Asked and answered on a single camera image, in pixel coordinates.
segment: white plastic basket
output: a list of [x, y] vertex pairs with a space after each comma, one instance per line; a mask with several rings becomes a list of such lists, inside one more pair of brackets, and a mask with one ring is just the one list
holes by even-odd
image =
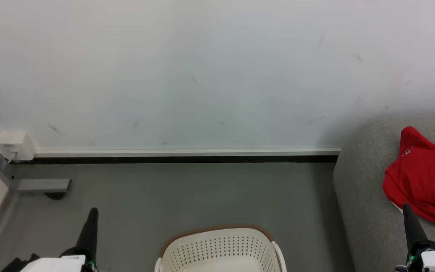
[[154, 272], [286, 272], [286, 265], [266, 230], [228, 224], [175, 236], [162, 248]]

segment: white outlet box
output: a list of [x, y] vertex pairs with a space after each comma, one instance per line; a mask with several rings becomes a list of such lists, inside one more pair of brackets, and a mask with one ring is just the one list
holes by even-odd
[[0, 152], [6, 159], [16, 152], [14, 160], [30, 161], [35, 157], [36, 147], [24, 131], [3, 131], [0, 134]]

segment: red shirt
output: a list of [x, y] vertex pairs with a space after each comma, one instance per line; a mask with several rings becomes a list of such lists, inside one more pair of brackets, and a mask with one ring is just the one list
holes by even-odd
[[406, 127], [400, 154], [385, 170], [385, 195], [400, 208], [409, 203], [416, 214], [435, 223], [435, 144]]

